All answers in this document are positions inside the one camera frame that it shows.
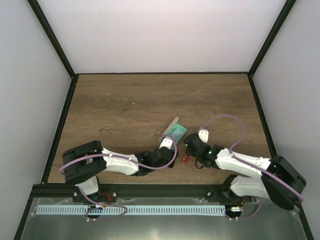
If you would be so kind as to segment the pink transparent sunglasses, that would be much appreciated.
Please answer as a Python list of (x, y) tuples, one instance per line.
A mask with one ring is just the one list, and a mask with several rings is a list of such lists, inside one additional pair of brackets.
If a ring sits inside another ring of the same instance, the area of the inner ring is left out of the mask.
[(181, 164), (183, 166), (187, 165), (190, 159), (191, 159), (191, 156), (188, 155), (185, 151), (181, 154)]

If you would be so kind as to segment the light blue cleaning cloth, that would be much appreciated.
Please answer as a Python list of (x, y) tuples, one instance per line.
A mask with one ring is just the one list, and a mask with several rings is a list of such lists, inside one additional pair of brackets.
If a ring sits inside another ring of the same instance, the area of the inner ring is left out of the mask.
[(183, 137), (184, 131), (180, 130), (179, 128), (176, 128), (172, 133), (171, 136), (174, 138), (176, 142), (179, 142), (180, 139)]

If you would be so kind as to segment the grey case green lining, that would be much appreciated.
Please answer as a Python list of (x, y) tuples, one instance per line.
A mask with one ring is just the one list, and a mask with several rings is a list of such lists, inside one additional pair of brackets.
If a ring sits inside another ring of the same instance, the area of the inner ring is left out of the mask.
[(161, 143), (162, 140), (165, 138), (164, 135), (171, 136), (175, 143), (178, 144), (179, 141), (183, 138), (187, 129), (178, 123), (179, 117), (175, 117), (171, 124), (167, 127), (164, 133), (159, 137), (159, 142)]

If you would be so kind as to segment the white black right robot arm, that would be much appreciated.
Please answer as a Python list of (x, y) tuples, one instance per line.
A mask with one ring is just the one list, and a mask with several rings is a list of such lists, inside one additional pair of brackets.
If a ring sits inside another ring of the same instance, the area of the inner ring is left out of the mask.
[(292, 210), (300, 203), (307, 184), (301, 174), (282, 156), (253, 157), (228, 148), (208, 144), (209, 133), (204, 130), (188, 135), (183, 143), (186, 154), (196, 158), (207, 168), (233, 171), (222, 188), (223, 198), (229, 202), (238, 197), (252, 196), (271, 200), (278, 207)]

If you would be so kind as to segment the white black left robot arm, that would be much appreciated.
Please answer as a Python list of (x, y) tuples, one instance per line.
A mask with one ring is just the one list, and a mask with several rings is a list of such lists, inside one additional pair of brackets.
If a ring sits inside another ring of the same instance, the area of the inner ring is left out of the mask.
[(97, 202), (102, 196), (99, 173), (107, 171), (143, 177), (155, 170), (173, 168), (177, 156), (176, 142), (169, 137), (152, 152), (129, 155), (110, 151), (94, 140), (65, 151), (58, 172), (64, 176), (66, 184), (79, 187), (89, 201)]

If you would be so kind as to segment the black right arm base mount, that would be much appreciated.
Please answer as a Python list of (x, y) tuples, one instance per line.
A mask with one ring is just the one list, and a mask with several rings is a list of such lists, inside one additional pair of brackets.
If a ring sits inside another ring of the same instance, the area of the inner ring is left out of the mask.
[(240, 204), (243, 201), (242, 196), (236, 195), (229, 187), (222, 184), (209, 185), (205, 188), (206, 199), (210, 203)]

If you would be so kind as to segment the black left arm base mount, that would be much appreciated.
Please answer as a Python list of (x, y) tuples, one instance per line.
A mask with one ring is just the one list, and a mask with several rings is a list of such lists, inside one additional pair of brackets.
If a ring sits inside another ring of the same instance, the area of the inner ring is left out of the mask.
[[(96, 193), (88, 195), (87, 197), (90, 198), (92, 201), (98, 203), (115, 203), (117, 200), (118, 195), (118, 188), (114, 184), (101, 184), (99, 186), (99, 190)], [(72, 200), (74, 203), (84, 203), (90, 204), (88, 200), (81, 194), (78, 187), (74, 187), (72, 189)]]

